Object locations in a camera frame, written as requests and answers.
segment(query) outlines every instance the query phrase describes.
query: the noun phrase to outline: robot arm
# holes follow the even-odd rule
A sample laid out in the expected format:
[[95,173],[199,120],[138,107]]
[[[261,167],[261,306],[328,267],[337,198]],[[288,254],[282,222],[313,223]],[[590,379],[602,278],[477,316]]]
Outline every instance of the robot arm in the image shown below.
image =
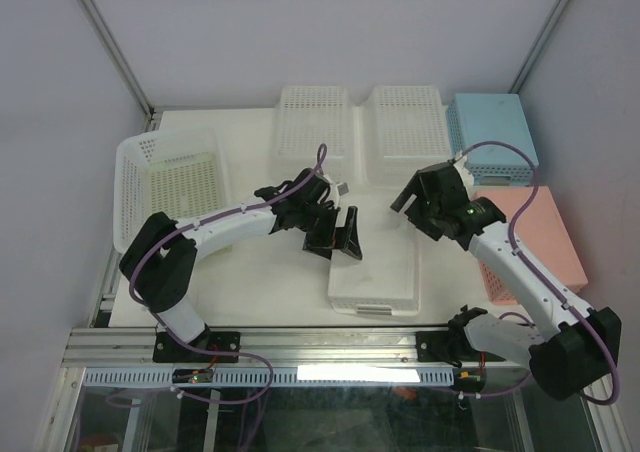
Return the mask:
[[[603,339],[615,361],[621,323],[609,308],[595,311],[574,295],[516,238],[534,273],[511,248],[504,214],[486,198],[469,200],[454,162],[419,170],[391,205],[434,240],[455,240],[486,264],[508,286],[532,317],[536,328],[501,321],[474,308],[449,321],[448,340],[460,350],[487,351],[531,370],[550,396],[563,400],[609,372],[598,344],[569,309],[577,311]],[[562,291],[560,301],[545,285]]]
[[222,216],[206,225],[201,218],[172,220],[163,212],[149,217],[120,261],[128,280],[143,257],[160,240],[184,225],[195,226],[170,240],[166,253],[156,252],[145,263],[135,289],[149,311],[156,314],[182,341],[202,347],[209,344],[209,329],[186,297],[194,265],[204,257],[251,237],[297,228],[306,233],[303,249],[331,258],[337,249],[362,260],[357,234],[357,208],[349,207],[343,227],[336,227],[338,202],[346,184],[335,184],[315,173],[311,180],[284,200],[274,200],[299,186],[313,171],[303,170],[294,181],[264,187],[241,204],[217,211]]

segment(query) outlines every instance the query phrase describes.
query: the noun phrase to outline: white table surface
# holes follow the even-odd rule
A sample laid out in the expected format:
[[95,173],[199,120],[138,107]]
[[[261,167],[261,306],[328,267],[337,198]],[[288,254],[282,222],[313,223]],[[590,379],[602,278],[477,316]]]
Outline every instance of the white table surface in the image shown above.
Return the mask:
[[[359,108],[355,114],[359,144]],[[272,185],[267,174],[272,124],[273,109],[169,111],[164,112],[160,129],[213,127],[227,158],[232,201],[239,202],[257,188]],[[362,147],[356,149],[353,186],[358,187]],[[430,325],[446,323],[464,305],[496,315],[524,313],[520,306],[491,304],[477,260],[445,238],[424,248],[418,315],[338,314],[327,298],[329,261],[303,252],[302,240],[300,231],[280,232],[237,243],[200,262],[188,295],[203,320],[213,326],[237,327]],[[128,282],[121,277],[109,326],[155,325],[127,289]]]

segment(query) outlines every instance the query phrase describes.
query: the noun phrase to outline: white mesh tray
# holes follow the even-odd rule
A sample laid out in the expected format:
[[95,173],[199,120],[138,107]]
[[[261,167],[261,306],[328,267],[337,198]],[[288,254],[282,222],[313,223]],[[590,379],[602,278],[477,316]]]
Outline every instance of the white mesh tray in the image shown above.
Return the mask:
[[149,132],[118,146],[113,244],[121,254],[156,212],[188,218],[229,202],[226,162],[213,130]]
[[416,170],[451,158],[436,87],[375,87],[364,104],[363,129],[372,186],[404,186]]
[[333,180],[353,175],[353,106],[347,89],[338,86],[287,86],[276,107],[271,178],[294,179],[316,163],[321,143],[327,144],[323,169]]

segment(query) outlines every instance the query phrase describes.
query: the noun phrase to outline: white wall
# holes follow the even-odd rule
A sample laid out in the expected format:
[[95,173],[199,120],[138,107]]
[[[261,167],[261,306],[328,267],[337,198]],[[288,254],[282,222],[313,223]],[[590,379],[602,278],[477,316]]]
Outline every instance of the white wall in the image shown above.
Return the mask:
[[283,85],[509,89],[555,0],[95,0],[156,106],[273,106]]
[[33,452],[142,114],[75,0],[0,0],[0,448]]
[[575,0],[521,94],[544,179],[590,280],[622,318],[620,407],[640,447],[640,0]]

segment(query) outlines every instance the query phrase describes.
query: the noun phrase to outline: blue mesh container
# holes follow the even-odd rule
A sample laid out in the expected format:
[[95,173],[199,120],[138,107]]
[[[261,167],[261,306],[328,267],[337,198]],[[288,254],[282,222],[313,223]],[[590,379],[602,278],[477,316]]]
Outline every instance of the blue mesh container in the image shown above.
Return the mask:
[[[457,154],[485,140],[522,150],[538,166],[527,120],[517,94],[456,94],[447,109],[451,150]],[[533,173],[524,160],[503,147],[485,146],[469,154],[467,169],[476,185],[529,185]]]

